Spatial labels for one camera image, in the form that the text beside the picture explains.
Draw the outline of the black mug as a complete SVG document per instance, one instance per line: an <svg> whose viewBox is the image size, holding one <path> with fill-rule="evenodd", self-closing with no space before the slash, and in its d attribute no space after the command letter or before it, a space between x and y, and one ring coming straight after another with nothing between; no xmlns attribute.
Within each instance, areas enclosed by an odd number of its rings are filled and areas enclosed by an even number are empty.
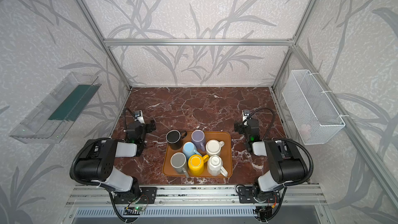
<svg viewBox="0 0 398 224"><path fill-rule="evenodd" d="M186 130L171 130L167 133L166 135L166 140L168 145L170 146L171 149L173 150L178 150L183 146L183 141L187 136L187 131Z"/></svg>

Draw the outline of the purple mug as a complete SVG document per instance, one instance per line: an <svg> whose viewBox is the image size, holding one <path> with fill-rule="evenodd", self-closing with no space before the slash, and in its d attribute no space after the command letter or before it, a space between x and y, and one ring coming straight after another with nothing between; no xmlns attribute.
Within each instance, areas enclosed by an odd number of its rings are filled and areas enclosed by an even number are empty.
<svg viewBox="0 0 398 224"><path fill-rule="evenodd" d="M191 142L196 146L197 150L206 150L205 133L202 130L193 131L193 133L191 134Z"/></svg>

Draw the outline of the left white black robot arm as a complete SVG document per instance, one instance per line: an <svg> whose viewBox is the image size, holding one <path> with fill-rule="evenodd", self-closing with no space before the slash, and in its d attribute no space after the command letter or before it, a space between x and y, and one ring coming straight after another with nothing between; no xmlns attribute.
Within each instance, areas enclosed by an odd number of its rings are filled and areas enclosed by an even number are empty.
<svg viewBox="0 0 398 224"><path fill-rule="evenodd" d="M142 155L146 148L146 134L156 130L155 121L144 122L142 111L124 108L122 112L125 138L98 138L88 140L75 156L69 170L71 179L79 184L98 186L109 193L136 199L143 193L138 180L115 168L116 158Z"/></svg>

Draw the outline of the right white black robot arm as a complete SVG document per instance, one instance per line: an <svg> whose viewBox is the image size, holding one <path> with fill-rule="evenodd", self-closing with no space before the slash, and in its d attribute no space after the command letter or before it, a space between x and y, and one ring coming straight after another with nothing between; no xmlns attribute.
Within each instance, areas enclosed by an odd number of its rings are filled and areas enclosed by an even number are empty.
<svg viewBox="0 0 398 224"><path fill-rule="evenodd" d="M264 136L260 135L259 120L253 115L267 110L272 115ZM254 200L264 202L271 194L281 189L307 182L314 171L314 161L309 151L300 143L288 138L268 138L275 122L275 112L269 107L261 107L253 112L244 110L243 120L234 123L234 131L244 135L249 153L267 157L269 171L257 178L252 193Z"/></svg>

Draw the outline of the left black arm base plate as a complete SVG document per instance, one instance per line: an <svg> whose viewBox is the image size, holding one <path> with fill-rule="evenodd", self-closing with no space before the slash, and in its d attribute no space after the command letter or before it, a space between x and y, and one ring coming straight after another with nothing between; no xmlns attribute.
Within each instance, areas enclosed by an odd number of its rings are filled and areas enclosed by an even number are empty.
<svg viewBox="0 0 398 224"><path fill-rule="evenodd" d="M157 187L141 187L137 192L117 192L113 197L115 204L154 204Z"/></svg>

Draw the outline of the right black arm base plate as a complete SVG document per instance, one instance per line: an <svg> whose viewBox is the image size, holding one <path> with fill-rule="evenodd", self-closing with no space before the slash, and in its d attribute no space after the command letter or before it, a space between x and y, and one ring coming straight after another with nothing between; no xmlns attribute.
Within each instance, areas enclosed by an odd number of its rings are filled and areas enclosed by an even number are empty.
<svg viewBox="0 0 398 224"><path fill-rule="evenodd" d="M240 203L274 204L280 201L278 192L264 192L254 186L237 185L235 191Z"/></svg>

